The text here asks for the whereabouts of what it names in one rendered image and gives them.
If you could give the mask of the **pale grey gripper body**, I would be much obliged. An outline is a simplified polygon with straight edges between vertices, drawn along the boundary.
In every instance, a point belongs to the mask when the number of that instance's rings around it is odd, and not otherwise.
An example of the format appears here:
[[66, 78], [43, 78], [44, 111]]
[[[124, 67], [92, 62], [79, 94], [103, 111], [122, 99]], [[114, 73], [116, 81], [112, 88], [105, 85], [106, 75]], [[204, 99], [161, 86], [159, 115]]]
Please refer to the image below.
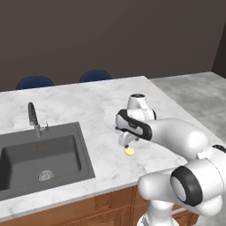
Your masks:
[[139, 138], [129, 132], [122, 132], [119, 135], [118, 143], [124, 147], [125, 145], [129, 145], [132, 141], [138, 141]]

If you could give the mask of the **blue chair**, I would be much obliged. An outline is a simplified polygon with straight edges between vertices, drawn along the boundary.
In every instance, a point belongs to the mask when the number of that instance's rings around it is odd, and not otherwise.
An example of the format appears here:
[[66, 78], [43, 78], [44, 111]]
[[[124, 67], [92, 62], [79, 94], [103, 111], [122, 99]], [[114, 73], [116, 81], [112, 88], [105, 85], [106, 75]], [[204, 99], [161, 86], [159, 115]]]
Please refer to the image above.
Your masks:
[[22, 79], [16, 86], [17, 90], [39, 88], [39, 87], [52, 87], [54, 83], [44, 76], [30, 76]]
[[79, 82], [84, 83], [84, 82], [93, 82], [93, 81], [107, 80], [107, 79], [112, 79], [112, 77], [106, 71], [92, 70], [92, 71], [83, 73], [79, 79]]

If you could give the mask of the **wooden cupboard door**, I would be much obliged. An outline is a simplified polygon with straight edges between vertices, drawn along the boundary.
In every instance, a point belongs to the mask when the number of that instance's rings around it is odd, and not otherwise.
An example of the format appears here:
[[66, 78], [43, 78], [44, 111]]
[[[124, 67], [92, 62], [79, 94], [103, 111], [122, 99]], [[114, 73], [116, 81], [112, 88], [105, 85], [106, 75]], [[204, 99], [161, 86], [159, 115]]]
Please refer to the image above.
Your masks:
[[136, 226], [140, 217], [146, 213], [148, 208], [148, 201], [144, 200], [138, 192], [137, 187], [134, 187], [132, 200], [132, 223], [131, 226]]
[[127, 206], [54, 226], [130, 226], [130, 222], [131, 208]]

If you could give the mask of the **wooden drawer front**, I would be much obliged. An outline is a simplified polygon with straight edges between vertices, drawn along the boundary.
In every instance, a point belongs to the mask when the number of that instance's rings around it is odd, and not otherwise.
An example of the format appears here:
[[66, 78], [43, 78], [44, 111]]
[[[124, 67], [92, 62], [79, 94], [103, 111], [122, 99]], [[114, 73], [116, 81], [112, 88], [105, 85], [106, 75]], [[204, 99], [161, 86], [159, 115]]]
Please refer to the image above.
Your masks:
[[133, 188], [109, 192], [94, 198], [95, 210], [115, 209], [132, 204]]

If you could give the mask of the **dark grey sink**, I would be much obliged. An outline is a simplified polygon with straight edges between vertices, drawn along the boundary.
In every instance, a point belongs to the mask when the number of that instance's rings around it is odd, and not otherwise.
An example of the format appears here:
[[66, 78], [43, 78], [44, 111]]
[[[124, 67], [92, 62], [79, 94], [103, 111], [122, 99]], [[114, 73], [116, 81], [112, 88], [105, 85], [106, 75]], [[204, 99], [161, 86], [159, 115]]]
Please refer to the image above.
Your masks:
[[94, 177], [79, 123], [0, 135], [0, 201]]

